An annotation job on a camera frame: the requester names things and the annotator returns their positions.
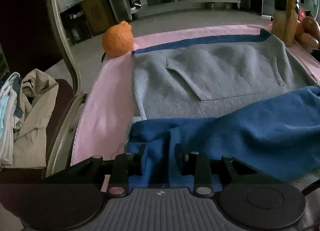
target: metal bolt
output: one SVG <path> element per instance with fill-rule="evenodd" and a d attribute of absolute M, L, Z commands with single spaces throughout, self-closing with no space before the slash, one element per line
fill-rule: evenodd
<path fill-rule="evenodd" d="M 199 195 L 209 195 L 209 194 L 211 194 L 212 190 L 208 187 L 199 187 L 196 189 L 196 192 Z"/>
<path fill-rule="evenodd" d="M 124 188 L 122 187 L 112 187 L 109 189 L 109 192 L 112 194 L 112 195 L 121 195 L 124 193 Z"/>

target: beige jacket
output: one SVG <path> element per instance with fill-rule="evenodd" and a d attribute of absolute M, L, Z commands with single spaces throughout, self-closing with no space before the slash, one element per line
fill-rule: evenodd
<path fill-rule="evenodd" d="M 23 116 L 14 129 L 13 163 L 3 168 L 46 167 L 46 127 L 54 109 L 58 83 L 46 73 L 34 69 L 22 80 Z"/>

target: black circular pad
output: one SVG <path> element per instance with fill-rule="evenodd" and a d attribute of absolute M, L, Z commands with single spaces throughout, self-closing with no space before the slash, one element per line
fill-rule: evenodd
<path fill-rule="evenodd" d="M 22 191 L 16 203 L 24 225 L 45 231 L 79 227 L 101 207 L 101 192 L 92 184 L 34 184 Z"/>
<path fill-rule="evenodd" d="M 220 193 L 219 205 L 228 218 L 257 230 L 291 227 L 303 216 L 303 194 L 289 184 L 229 184 Z"/>

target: blue trim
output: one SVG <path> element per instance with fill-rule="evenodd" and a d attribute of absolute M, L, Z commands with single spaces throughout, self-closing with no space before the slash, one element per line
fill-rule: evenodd
<path fill-rule="evenodd" d="M 197 44 L 212 44 L 212 43 L 232 43 L 232 42 L 262 42 L 269 38 L 271 34 L 264 29 L 260 30 L 259 35 L 221 35 L 221 36 L 207 36 L 201 38 L 184 39 L 176 42 L 165 43 L 157 46 L 152 46 L 144 49 L 137 49 L 132 52 L 134 54 L 142 54 L 146 52 L 185 48 Z"/>

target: gray ribbed plate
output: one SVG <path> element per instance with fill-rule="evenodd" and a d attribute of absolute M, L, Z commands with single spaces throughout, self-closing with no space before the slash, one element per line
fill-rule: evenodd
<path fill-rule="evenodd" d="M 90 223 L 75 231 L 241 231 L 227 221 L 215 203 L 187 188 L 143 189 L 111 199 Z"/>

